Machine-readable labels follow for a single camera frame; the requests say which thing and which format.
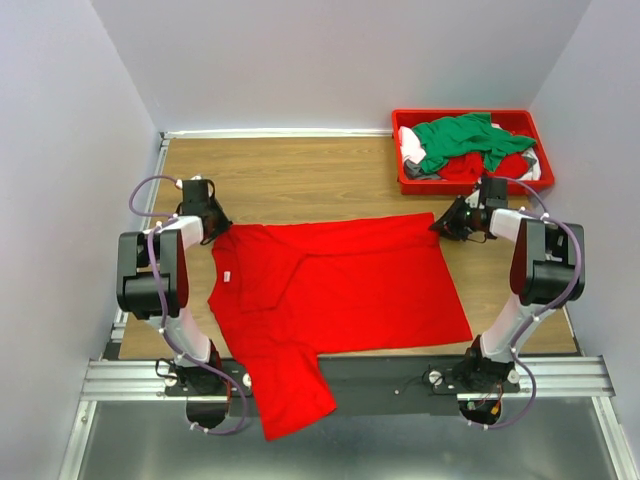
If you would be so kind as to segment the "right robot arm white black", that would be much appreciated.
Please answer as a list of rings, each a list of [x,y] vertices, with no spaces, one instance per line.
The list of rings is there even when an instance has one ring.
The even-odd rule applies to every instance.
[[[585,287],[584,228],[508,206],[508,187],[524,182],[482,176],[472,194],[459,195],[430,226],[441,237],[467,241],[475,233],[486,240],[513,243],[509,270],[511,294],[498,318],[478,335],[459,362],[435,367],[428,381],[436,394],[483,392],[513,383],[519,353],[543,320],[579,299]]]

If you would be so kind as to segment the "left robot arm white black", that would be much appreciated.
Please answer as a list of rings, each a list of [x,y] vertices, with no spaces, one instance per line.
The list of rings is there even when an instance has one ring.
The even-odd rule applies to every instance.
[[[232,226],[216,199],[214,182],[201,176],[188,180],[154,175],[134,188],[129,206],[153,180],[168,180],[181,192],[173,212],[146,230],[125,232],[118,239],[116,300],[119,308],[152,326],[172,351],[169,373],[163,378],[201,395],[217,390],[229,394],[231,382],[222,372],[220,356],[211,339],[197,326],[189,307],[186,252],[207,246]]]

